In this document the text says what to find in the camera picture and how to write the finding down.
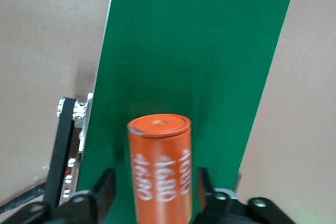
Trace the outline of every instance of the green surface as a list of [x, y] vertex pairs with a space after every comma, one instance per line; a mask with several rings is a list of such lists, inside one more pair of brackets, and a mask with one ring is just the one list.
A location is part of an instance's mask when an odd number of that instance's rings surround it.
[[138, 116], [188, 116], [194, 175], [206, 166], [233, 188], [289, 1], [112, 0], [79, 178], [88, 189], [117, 169], [106, 223], [135, 223], [126, 124]]

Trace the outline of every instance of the screw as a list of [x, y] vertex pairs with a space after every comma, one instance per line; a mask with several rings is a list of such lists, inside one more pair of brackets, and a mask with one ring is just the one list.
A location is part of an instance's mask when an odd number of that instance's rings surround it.
[[57, 117], [59, 118], [62, 114], [62, 109], [63, 109], [63, 104], [64, 104], [64, 101], [65, 101], [65, 97], [61, 98], [58, 102], [58, 106], [57, 106], [57, 112], [56, 112], [56, 115]]
[[254, 199], [253, 204], [257, 207], [266, 207], [266, 203], [263, 202], [261, 199]]
[[76, 159], [70, 158], [68, 161], [68, 167], [74, 167]]

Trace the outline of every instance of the metal bolt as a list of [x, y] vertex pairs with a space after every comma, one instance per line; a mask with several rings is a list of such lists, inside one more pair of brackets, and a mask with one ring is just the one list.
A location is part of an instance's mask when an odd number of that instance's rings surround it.
[[37, 212], [40, 211], [43, 208], [42, 205], [33, 205], [32, 208], [30, 209], [31, 212]]
[[215, 197], [220, 200], [226, 200], [226, 196], [221, 192], [216, 192]]
[[74, 106], [74, 112], [72, 114], [72, 119], [75, 122], [75, 127], [76, 128], [82, 128], [83, 127], [83, 122], [84, 122], [84, 117], [86, 114], [86, 104], [84, 102], [76, 101], [75, 106]]
[[58, 106], [57, 106], [57, 112], [56, 112], [56, 115], [57, 117], [59, 118], [62, 114], [62, 110], [63, 110], [63, 104], [64, 104], [64, 101], [65, 101], [65, 97], [61, 98], [58, 102]]
[[75, 158], [70, 158], [69, 161], [68, 161], [68, 167], [70, 167], [70, 168], [74, 167], [75, 162], [76, 162]]
[[74, 202], [74, 203], [80, 203], [80, 202], [82, 202], [83, 200], [85, 200], [85, 198], [80, 196], [80, 197], [75, 198], [75, 199], [73, 200], [73, 202]]
[[261, 199], [255, 199], [253, 200], [253, 204], [257, 207], [266, 207], [266, 203], [263, 202]]

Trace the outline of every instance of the beige wall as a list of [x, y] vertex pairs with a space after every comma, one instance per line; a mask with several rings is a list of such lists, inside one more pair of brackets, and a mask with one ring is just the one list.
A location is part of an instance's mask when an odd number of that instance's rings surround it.
[[108, 6], [0, 0], [0, 204], [47, 176], [58, 101], [92, 91]]
[[291, 0], [247, 146], [242, 200], [336, 221], [336, 0]]
[[[47, 176], [58, 100], [91, 91], [108, 3], [0, 0], [0, 202]], [[335, 0], [292, 0], [241, 167], [242, 201], [298, 223], [336, 219], [335, 15]]]

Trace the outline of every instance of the orange cylinder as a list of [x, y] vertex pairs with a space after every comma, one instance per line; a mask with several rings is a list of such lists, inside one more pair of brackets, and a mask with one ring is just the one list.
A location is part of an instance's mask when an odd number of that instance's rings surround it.
[[188, 224], [192, 216], [191, 122], [147, 115], [128, 125], [139, 224]]

